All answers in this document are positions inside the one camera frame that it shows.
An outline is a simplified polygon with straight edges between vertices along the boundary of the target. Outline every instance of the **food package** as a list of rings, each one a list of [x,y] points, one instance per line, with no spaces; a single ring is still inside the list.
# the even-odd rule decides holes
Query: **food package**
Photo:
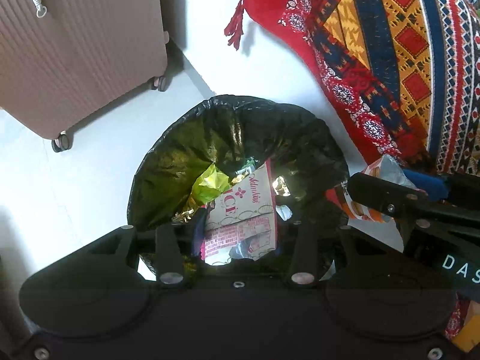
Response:
[[[214,230],[257,215],[275,212],[274,204],[268,160],[214,200],[211,204],[213,210],[207,218],[206,230]]]
[[[480,344],[480,304],[457,294],[457,304],[444,335],[464,352]]]
[[[266,161],[215,199],[202,249],[207,264],[225,265],[232,258],[257,260],[276,248],[277,213],[270,180],[270,162]]]
[[[231,185],[235,185],[240,183],[246,176],[252,174],[255,172],[255,159],[253,157],[250,157],[242,167],[242,169],[236,171],[236,176],[232,179],[230,182]]]
[[[405,176],[397,161],[388,154],[366,167],[362,173],[414,190],[417,189],[416,186]],[[384,215],[381,212],[354,202],[347,191],[347,183],[348,180],[342,182],[331,190],[328,190],[326,196],[328,200],[339,206],[349,218],[380,223],[389,222],[391,220],[391,217],[388,215]]]

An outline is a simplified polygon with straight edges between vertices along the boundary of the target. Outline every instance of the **suitcase wheel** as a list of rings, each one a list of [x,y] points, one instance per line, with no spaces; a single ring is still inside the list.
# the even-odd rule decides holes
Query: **suitcase wheel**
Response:
[[[167,78],[165,76],[153,77],[150,89],[152,91],[165,92],[167,90]]]
[[[71,142],[68,135],[61,133],[57,139],[52,140],[52,149],[56,153],[71,149]]]
[[[165,92],[167,90],[167,78],[165,76],[158,77],[158,91]]]

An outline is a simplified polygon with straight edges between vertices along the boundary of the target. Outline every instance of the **foil wrapper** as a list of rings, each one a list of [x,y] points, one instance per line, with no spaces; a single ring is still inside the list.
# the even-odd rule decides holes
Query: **foil wrapper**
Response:
[[[242,169],[235,172],[237,175],[230,181],[231,185],[233,186],[235,184],[240,183],[248,175],[251,175],[253,172],[255,172],[255,170],[256,170],[255,159],[253,157],[250,157],[246,161]]]
[[[200,207],[215,200],[230,188],[229,177],[219,170],[214,163],[211,164],[196,179],[185,206],[172,218],[172,222],[188,222]]]
[[[272,183],[272,187],[275,193],[279,196],[290,196],[290,191],[285,183],[283,176],[278,176]]]

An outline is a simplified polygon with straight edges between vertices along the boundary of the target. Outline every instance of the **black garbage bag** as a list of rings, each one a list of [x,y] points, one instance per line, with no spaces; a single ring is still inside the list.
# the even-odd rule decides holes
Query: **black garbage bag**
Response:
[[[275,201],[287,205],[293,216],[277,221],[277,250],[255,263],[249,260],[247,270],[281,273],[289,264],[300,226],[318,227],[327,238],[347,221],[325,197],[326,190],[348,177],[342,151],[326,124],[297,105],[222,95],[191,109],[165,131],[138,168],[128,223],[147,231],[171,221],[195,180],[212,163],[233,177],[250,157],[258,161],[257,167],[270,159],[272,179],[283,176],[291,195]],[[328,247],[319,241],[319,268],[325,271],[332,263]],[[142,256],[152,269],[154,255]],[[231,263],[212,268],[238,267]]]

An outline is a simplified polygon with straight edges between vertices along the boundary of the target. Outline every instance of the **wall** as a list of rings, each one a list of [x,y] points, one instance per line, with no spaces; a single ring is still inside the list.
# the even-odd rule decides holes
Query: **wall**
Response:
[[[161,0],[165,29],[218,95],[251,95],[301,105],[324,119],[351,170],[364,161],[302,60],[245,12],[241,48],[227,46],[223,31],[239,0]]]

